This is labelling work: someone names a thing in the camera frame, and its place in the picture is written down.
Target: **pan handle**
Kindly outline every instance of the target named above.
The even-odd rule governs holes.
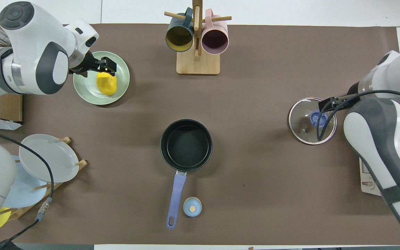
[[[180,207],[184,182],[186,182],[186,175],[175,174],[173,193],[171,195],[171,203],[169,204],[168,219],[166,220],[166,227],[169,229],[174,229],[177,223],[178,209]]]

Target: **brown table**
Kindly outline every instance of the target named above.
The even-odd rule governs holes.
[[[95,106],[72,77],[52,96],[25,97],[24,125],[3,131],[70,136],[89,165],[57,189],[44,220],[17,242],[143,244],[400,244],[400,226],[379,196],[360,191],[359,162],[338,113],[335,136],[318,146],[295,140],[290,107],[310,96],[346,93],[381,57],[398,50],[392,27],[229,26],[218,76],[176,74],[164,24],[94,25],[92,51],[108,50],[129,66],[131,81],[116,103]],[[175,171],[159,140],[173,121],[191,118],[210,131],[210,161],[188,173],[182,211],[165,228]],[[17,147],[0,141],[13,154]],[[36,209],[0,229],[24,228]]]

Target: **frying pan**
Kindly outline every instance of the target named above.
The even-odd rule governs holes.
[[[176,170],[166,220],[167,228],[174,229],[177,223],[186,173],[205,165],[213,151],[212,144],[211,135],[206,127],[195,120],[178,120],[163,132],[160,140],[161,155],[165,162]]]

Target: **cable connector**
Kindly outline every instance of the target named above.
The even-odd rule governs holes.
[[[36,215],[35,220],[41,221],[46,214],[47,210],[49,210],[50,203],[52,202],[52,198],[48,197],[46,201],[44,201],[43,205],[41,205],[40,210],[38,210],[38,214]]]

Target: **yellow lemon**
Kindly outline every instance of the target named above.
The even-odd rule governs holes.
[[[97,87],[105,95],[113,95],[116,92],[116,77],[106,72],[97,74]]]

